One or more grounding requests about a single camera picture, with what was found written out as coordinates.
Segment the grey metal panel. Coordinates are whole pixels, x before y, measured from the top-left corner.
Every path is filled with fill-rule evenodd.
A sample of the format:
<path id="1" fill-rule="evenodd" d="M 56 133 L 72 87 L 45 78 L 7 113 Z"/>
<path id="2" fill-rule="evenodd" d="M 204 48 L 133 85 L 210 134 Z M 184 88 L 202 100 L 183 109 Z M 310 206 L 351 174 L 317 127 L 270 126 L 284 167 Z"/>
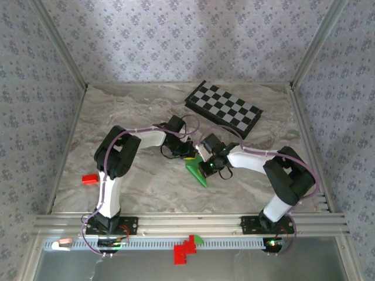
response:
<path id="1" fill-rule="evenodd" d="M 173 264 L 173 249 L 119 250 L 101 257 L 90 250 L 43 246 L 24 281 L 352 281 L 332 237 L 298 238 L 281 255 L 262 249 L 199 249 L 185 265 Z"/>

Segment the black white folding chessboard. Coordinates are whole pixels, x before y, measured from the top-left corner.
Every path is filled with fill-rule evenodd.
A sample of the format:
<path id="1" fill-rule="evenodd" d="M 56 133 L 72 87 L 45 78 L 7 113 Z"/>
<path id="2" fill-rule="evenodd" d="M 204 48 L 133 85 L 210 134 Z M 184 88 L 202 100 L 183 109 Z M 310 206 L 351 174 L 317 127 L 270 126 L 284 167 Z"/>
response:
<path id="1" fill-rule="evenodd" d="M 187 96 L 185 106 L 216 125 L 235 130 L 242 139 L 263 113 L 258 107 L 205 80 Z"/>

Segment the green paper sheet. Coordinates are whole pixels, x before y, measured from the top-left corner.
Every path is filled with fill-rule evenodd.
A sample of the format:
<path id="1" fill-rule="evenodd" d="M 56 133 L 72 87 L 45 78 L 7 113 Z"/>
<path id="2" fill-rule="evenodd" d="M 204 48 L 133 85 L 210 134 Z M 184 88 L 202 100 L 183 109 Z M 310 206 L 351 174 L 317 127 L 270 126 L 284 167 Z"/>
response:
<path id="1" fill-rule="evenodd" d="M 194 160 L 186 160 L 185 158 L 185 168 L 194 176 L 194 178 L 204 187 L 207 188 L 207 181 L 204 175 L 201 174 L 199 170 L 199 163 L 202 162 L 202 157 L 197 154 Z"/>

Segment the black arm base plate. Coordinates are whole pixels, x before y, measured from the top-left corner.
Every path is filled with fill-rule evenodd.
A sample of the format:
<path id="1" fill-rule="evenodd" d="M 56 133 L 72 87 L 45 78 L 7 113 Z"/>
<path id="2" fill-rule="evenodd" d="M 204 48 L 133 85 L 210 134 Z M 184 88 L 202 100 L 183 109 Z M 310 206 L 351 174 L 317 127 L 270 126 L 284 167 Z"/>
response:
<path id="1" fill-rule="evenodd" d="M 93 217 L 86 226 L 87 235 L 136 235 L 138 217 L 115 216 L 114 218 Z"/>
<path id="2" fill-rule="evenodd" d="M 289 217 L 283 216 L 278 222 L 271 222 L 266 217 L 242 216 L 240 219 L 240 227 L 244 235 L 250 234 L 294 234 L 294 226 Z"/>

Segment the wide aluminium rail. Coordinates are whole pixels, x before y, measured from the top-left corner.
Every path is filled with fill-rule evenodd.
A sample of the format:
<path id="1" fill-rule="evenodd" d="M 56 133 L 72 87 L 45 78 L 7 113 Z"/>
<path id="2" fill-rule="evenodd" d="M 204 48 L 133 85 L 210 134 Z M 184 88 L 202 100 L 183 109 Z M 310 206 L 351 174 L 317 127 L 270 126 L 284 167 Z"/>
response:
<path id="1" fill-rule="evenodd" d="M 197 234 L 203 238 L 242 237 L 243 214 L 146 213 L 137 214 L 137 238 L 183 238 Z M 349 235 L 342 213 L 294 213 L 296 233 L 301 237 L 336 237 Z M 42 237 L 79 237 L 81 214 L 40 215 L 32 234 Z"/>

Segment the red toy brick cluster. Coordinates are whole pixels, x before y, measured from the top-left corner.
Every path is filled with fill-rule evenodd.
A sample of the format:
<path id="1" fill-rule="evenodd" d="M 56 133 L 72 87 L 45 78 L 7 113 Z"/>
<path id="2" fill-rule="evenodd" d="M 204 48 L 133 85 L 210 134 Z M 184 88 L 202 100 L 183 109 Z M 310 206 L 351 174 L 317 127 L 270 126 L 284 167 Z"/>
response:
<path id="1" fill-rule="evenodd" d="M 195 236 L 190 235 L 188 240 L 184 240 L 182 244 L 173 246 L 173 264 L 185 265 L 187 256 L 197 252 L 195 244 Z"/>

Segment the pink white small object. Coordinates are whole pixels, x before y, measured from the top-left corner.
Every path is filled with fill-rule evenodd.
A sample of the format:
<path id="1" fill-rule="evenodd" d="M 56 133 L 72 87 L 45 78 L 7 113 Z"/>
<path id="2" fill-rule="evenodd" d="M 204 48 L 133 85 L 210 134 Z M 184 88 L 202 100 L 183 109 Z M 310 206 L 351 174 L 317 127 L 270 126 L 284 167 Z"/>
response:
<path id="1" fill-rule="evenodd" d="M 71 238 L 58 239 L 52 243 L 51 248 L 54 251 L 70 251 L 72 243 L 73 240 Z"/>

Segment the aluminium frame profile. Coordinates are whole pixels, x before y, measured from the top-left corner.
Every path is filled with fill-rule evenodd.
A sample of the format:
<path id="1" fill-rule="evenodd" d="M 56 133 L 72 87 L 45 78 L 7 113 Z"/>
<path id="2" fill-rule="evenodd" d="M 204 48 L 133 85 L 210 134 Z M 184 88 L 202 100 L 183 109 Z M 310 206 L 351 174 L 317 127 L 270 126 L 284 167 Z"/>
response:
<path id="1" fill-rule="evenodd" d="M 42 0 L 28 0 L 28 2 L 35 11 L 37 18 L 40 20 L 49 39 L 65 63 L 73 79 L 77 85 L 85 91 L 87 89 L 87 83 Z"/>
<path id="2" fill-rule="evenodd" d="M 290 81 L 291 88 L 297 89 L 308 71 L 312 67 L 317 55 L 322 49 L 326 39 L 329 37 L 330 32 L 334 28 L 340 15 L 345 9 L 349 0 L 332 0 L 330 6 L 323 17 L 319 28 L 317 29 L 313 39 L 311 40 L 306 53 L 304 54 L 301 63 L 299 64 L 292 80 Z"/>
<path id="3" fill-rule="evenodd" d="M 45 212 L 44 212 L 44 214 L 47 214 L 47 215 L 51 214 L 52 209 L 53 209 L 54 201 L 56 199 L 57 189 L 59 187 L 60 180 L 62 178 L 64 167 L 65 167 L 65 164 L 66 164 L 66 160 L 67 160 L 67 157 L 69 155 L 70 145 L 71 145 L 71 142 L 72 142 L 72 139 L 73 139 L 73 136 L 74 136 L 74 131 L 75 131 L 76 126 L 77 126 L 77 121 L 78 121 L 78 118 L 80 116 L 80 111 L 81 111 L 81 108 L 83 106 L 83 101 L 84 101 L 84 97 L 86 95 L 87 89 L 88 89 L 88 86 L 86 86 L 83 90 L 83 93 L 82 93 L 82 95 L 79 99 L 79 103 L 78 103 L 78 106 L 77 106 L 76 113 L 75 113 L 74 118 L 73 118 L 72 125 L 70 127 L 69 136 L 67 138 L 67 142 L 66 142 L 66 145 L 64 147 L 63 154 L 62 154 L 62 160 L 60 162 L 60 166 L 59 166 L 59 169 L 57 171 L 56 178 L 55 178 L 55 181 L 54 181 L 54 184 L 53 184 L 53 188 L 52 188 L 52 191 L 51 191 L 51 194 L 50 194 L 50 197 L 49 197 L 49 201 L 47 203 L 47 206 L 46 206 L 46 209 L 45 209 Z"/>
<path id="4" fill-rule="evenodd" d="M 285 89 L 290 96 L 296 121 L 301 133 L 301 139 L 304 143 L 307 158 L 306 163 L 313 168 L 320 181 L 319 192 L 317 192 L 313 197 L 313 199 L 318 202 L 317 210 L 320 213 L 334 213 L 335 205 L 330 197 L 329 187 L 326 186 L 327 182 L 323 174 L 321 159 L 316 151 L 316 140 L 313 134 L 310 132 L 311 123 L 309 118 L 306 116 L 306 113 L 304 113 L 303 102 L 301 101 L 300 96 L 294 92 L 289 83 L 286 83 Z"/>

